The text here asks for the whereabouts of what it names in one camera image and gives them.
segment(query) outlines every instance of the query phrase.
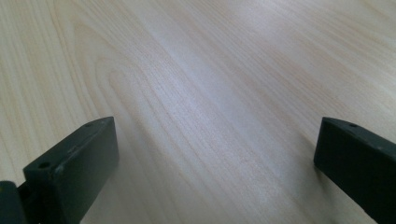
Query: wood grain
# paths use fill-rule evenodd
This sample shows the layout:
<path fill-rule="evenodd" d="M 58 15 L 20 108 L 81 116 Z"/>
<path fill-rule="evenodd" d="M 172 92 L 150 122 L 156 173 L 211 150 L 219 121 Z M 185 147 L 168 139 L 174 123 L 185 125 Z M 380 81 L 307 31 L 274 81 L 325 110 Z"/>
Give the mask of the wood grain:
<path fill-rule="evenodd" d="M 313 165 L 321 117 L 396 141 L 386 0 L 0 1 L 0 178 L 116 119 L 82 223 L 374 223 Z"/>

